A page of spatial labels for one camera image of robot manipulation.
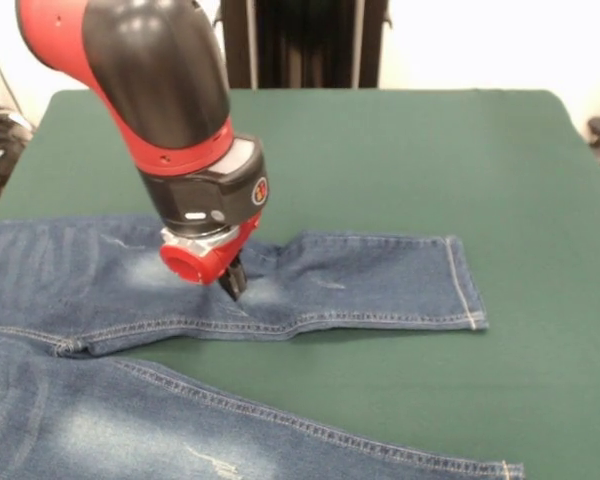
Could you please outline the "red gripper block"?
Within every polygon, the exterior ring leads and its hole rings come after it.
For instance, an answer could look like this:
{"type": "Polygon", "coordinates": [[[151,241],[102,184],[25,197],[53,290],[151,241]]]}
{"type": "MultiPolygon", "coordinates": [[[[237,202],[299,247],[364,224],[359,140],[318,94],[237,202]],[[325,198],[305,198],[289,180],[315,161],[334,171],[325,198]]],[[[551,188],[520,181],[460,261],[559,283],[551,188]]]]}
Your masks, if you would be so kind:
{"type": "Polygon", "coordinates": [[[194,237],[179,236],[164,227],[160,256],[183,280],[200,285],[218,282],[229,297],[237,301],[247,288],[240,254],[260,219],[258,213],[240,225],[194,237]]]}

